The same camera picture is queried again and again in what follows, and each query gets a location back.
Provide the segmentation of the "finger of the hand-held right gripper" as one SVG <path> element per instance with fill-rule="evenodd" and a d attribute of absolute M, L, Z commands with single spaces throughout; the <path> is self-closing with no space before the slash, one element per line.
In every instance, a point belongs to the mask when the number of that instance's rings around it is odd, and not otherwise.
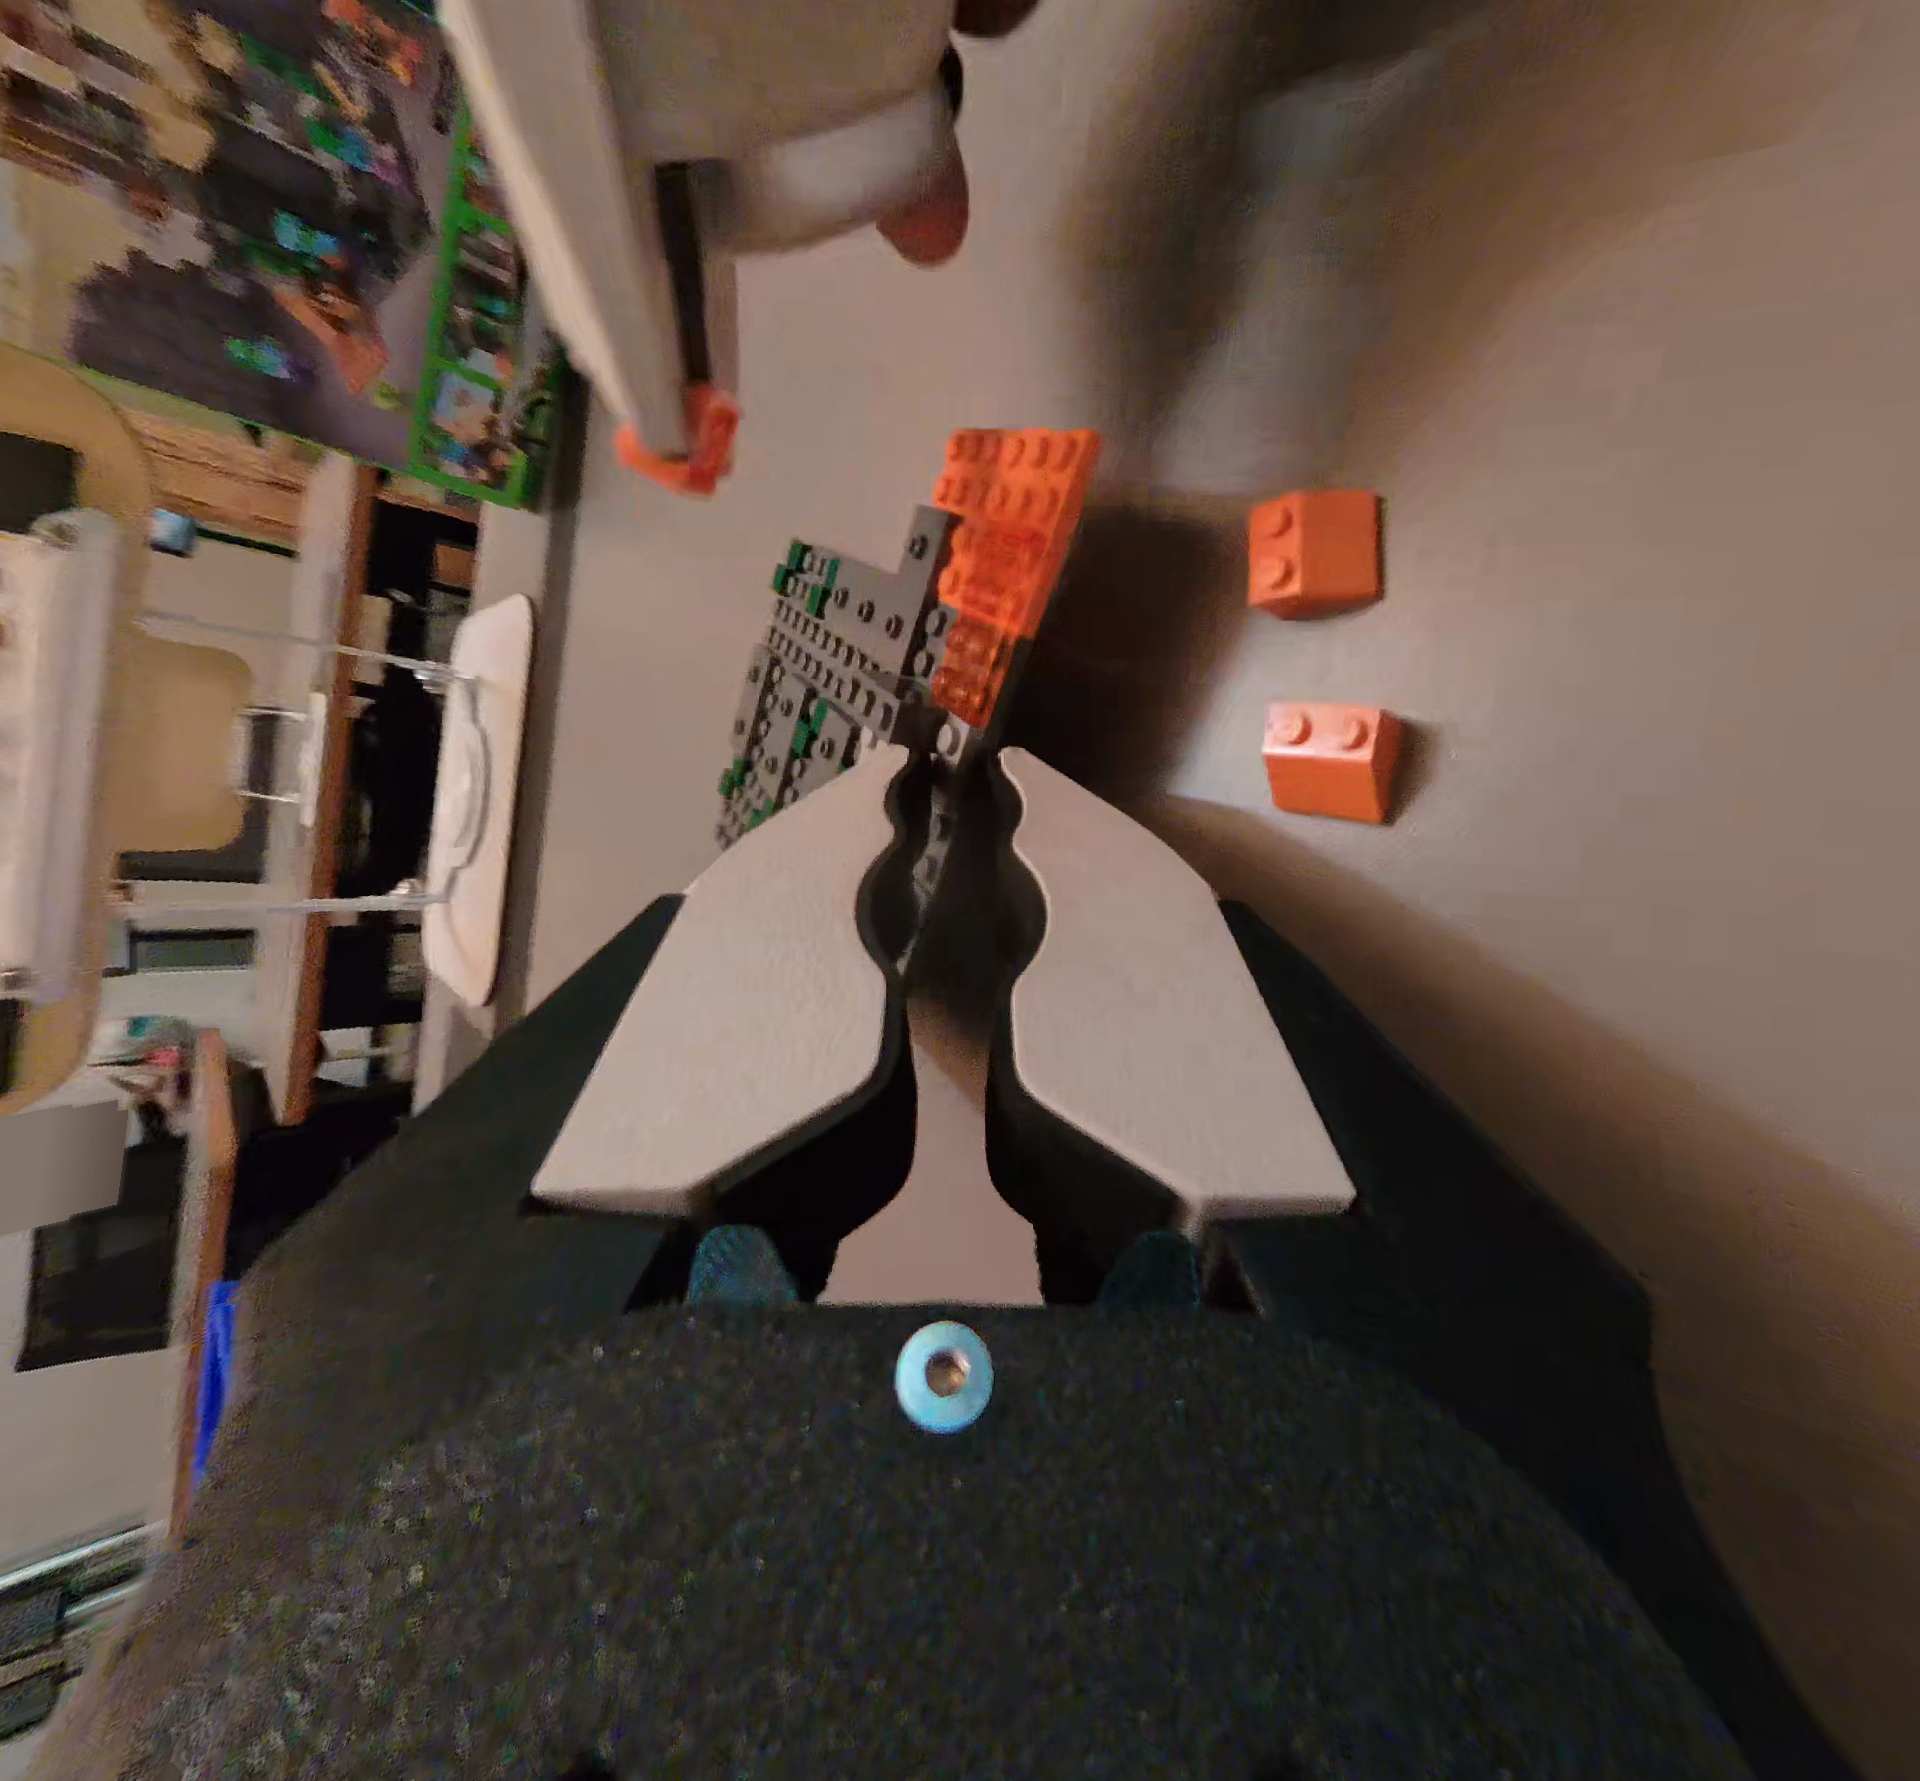
<path fill-rule="evenodd" d="M 704 173 L 692 162 L 661 165 L 661 252 L 681 380 L 738 397 L 735 277 L 720 239 L 706 230 Z"/>
<path fill-rule="evenodd" d="M 550 324 L 650 454 L 687 454 L 674 277 L 616 135 L 593 0 L 437 0 Z"/>

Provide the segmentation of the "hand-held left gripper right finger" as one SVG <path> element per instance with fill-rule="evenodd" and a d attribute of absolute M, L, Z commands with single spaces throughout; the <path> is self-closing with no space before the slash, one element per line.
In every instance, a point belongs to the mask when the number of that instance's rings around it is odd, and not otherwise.
<path fill-rule="evenodd" d="M 1344 1212 L 1356 1186 L 1207 880 L 1035 754 L 997 769 L 1039 904 L 1007 1002 L 1012 1081 L 1183 1226 Z"/>

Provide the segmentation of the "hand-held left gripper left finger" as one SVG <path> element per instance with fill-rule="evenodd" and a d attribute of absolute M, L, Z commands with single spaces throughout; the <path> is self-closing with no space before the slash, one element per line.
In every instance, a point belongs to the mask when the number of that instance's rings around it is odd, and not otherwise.
<path fill-rule="evenodd" d="M 694 880 L 535 1169 L 533 1203 L 692 1219 L 879 1081 L 900 1033 L 879 884 L 915 763 L 872 749 Z"/>

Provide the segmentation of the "orange lego slope brick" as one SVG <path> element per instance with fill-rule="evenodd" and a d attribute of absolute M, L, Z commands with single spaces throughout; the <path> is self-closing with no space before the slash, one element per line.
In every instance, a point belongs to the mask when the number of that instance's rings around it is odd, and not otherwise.
<path fill-rule="evenodd" d="M 1282 812 L 1385 828 L 1396 808 L 1405 720 L 1380 709 L 1278 700 L 1261 762 Z"/>
<path fill-rule="evenodd" d="M 707 498 L 732 473 L 735 427 L 738 407 L 730 394 L 691 384 L 682 404 L 682 454 L 647 449 L 633 425 L 616 425 L 610 447 L 616 461 L 642 481 L 673 494 Z"/>
<path fill-rule="evenodd" d="M 1385 592 L 1382 498 L 1313 489 L 1260 500 L 1244 519 L 1244 601 L 1282 619 L 1378 603 Z"/>

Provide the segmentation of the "grey and orange lego build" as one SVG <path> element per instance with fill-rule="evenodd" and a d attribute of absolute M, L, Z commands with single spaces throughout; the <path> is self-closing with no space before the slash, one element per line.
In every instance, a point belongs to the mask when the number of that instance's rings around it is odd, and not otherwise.
<path fill-rule="evenodd" d="M 998 741 L 1069 569 L 1099 449 L 1093 428 L 961 428 L 896 569 L 790 542 L 732 716 L 720 848 L 896 742 L 927 766 L 912 880 L 916 904 L 930 902 L 961 789 Z"/>

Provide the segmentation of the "lego set box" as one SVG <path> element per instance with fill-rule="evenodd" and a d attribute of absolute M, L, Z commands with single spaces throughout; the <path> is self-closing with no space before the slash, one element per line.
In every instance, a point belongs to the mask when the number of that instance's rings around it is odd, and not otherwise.
<path fill-rule="evenodd" d="M 4 341 L 535 509 L 559 416 L 504 192 L 409 0 L 2 0 Z"/>

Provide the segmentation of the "lego instruction booklet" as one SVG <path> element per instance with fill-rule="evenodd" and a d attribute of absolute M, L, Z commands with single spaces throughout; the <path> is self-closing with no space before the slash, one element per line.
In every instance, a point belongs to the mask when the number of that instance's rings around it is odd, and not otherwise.
<path fill-rule="evenodd" d="M 121 569 L 110 516 L 64 509 L 2 536 L 2 986 L 76 986 Z"/>

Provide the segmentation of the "white stand base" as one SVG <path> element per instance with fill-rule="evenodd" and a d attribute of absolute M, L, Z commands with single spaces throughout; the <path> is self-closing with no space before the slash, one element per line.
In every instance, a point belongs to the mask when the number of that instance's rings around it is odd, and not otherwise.
<path fill-rule="evenodd" d="M 241 723 L 251 712 L 251 677 L 228 648 L 174 636 L 232 635 L 229 626 L 142 601 L 139 564 L 157 498 L 130 425 L 68 367 L 13 344 L 4 344 L 2 399 L 4 439 L 64 459 L 70 496 L 44 516 L 91 509 L 110 516 L 121 536 L 80 973 L 49 1006 L 4 998 L 4 1114 L 16 1114 L 77 1074 L 98 1017 L 109 930 L 142 913 L 151 926 L 175 918 L 128 898 L 123 856 L 205 852 L 244 819 Z M 246 886 L 219 904 L 188 904 L 186 918 L 205 913 L 248 927 L 270 911 L 326 913 L 331 921 L 412 918 L 428 976 L 465 1006 L 486 1006 L 496 983 L 531 645 L 531 601 L 517 594 L 467 616 L 446 665 L 365 646 L 354 652 L 354 662 L 401 669 L 442 693 L 435 810 L 419 878 L 383 895 L 304 902 L 269 902 L 262 884 Z"/>

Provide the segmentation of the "wooden office desk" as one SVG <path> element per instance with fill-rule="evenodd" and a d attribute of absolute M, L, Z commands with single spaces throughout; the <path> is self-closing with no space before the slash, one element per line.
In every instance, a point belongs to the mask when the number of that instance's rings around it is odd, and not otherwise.
<path fill-rule="evenodd" d="M 375 473 L 326 455 L 308 478 L 287 632 L 270 686 L 285 712 L 262 897 L 333 895 L 348 782 L 348 727 L 368 570 Z M 320 1010 L 331 918 L 270 911 L 255 930 L 251 1052 L 278 1127 L 308 1119 L 320 1069 Z"/>

